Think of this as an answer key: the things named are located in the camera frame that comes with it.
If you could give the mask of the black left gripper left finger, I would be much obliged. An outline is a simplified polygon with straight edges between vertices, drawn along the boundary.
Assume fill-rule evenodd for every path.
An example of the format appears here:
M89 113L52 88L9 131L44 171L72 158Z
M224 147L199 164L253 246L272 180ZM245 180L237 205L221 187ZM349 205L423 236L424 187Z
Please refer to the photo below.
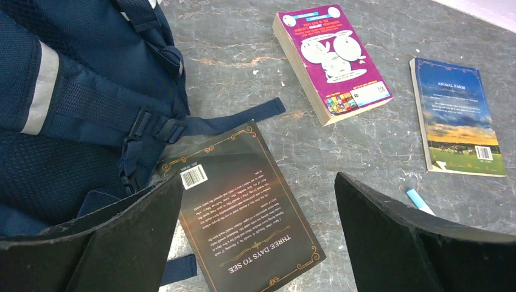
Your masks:
M183 280L169 260L179 175L80 218L1 237L2 291L158 291Z

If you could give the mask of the navy blue student backpack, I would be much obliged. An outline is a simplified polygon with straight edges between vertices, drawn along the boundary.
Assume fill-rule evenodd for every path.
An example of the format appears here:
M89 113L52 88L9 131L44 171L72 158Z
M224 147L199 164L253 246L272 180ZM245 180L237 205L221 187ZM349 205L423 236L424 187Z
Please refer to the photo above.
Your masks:
M1 237L80 218L151 187L168 145L285 111L190 114L159 1L1 2Z

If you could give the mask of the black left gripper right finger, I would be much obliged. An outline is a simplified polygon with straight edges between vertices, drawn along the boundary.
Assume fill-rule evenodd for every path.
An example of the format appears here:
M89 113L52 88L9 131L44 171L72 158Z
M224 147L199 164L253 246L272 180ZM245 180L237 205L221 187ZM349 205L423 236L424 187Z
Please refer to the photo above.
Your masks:
M359 291L514 291L515 237L430 215L339 172L335 196Z

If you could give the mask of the black Three Days book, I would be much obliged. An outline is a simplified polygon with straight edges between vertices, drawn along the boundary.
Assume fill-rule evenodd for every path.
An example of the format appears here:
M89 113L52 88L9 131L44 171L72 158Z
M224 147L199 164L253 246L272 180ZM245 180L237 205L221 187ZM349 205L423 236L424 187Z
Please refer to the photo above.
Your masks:
M257 124L158 164L183 182L179 221L211 291L276 291L326 255Z

